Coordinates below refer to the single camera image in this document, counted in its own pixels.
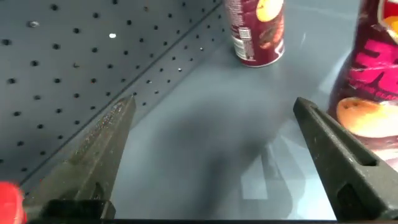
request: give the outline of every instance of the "pegboard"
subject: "pegboard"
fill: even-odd
[[[137,123],[225,39],[220,5],[0,1],[0,179],[29,190],[120,97],[136,97]]]

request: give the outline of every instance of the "snack bag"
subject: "snack bag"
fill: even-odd
[[[398,170],[398,0],[362,0],[328,112]]]

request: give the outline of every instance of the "gray shelf surface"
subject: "gray shelf surface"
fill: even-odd
[[[292,112],[326,109],[359,1],[287,1],[285,55],[248,68],[226,41],[131,129],[117,218],[334,220]]]

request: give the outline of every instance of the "red snack can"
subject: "red snack can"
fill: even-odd
[[[328,112],[398,170],[398,0],[362,0]]]
[[[250,67],[284,53],[284,0],[226,0],[236,55]]]

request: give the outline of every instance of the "food image on packaging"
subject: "food image on packaging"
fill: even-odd
[[[259,0],[256,14],[261,22],[269,22],[275,19],[284,5],[284,0]]]
[[[272,45],[277,45],[284,36],[284,17],[280,16],[275,21],[274,26],[269,26],[267,30],[260,34],[259,45],[262,49],[268,49]]]
[[[379,6],[379,20],[387,25],[387,32],[398,41],[398,1],[381,0]]]
[[[398,136],[398,106],[382,105],[349,97],[338,102],[339,123],[353,134],[366,138]]]

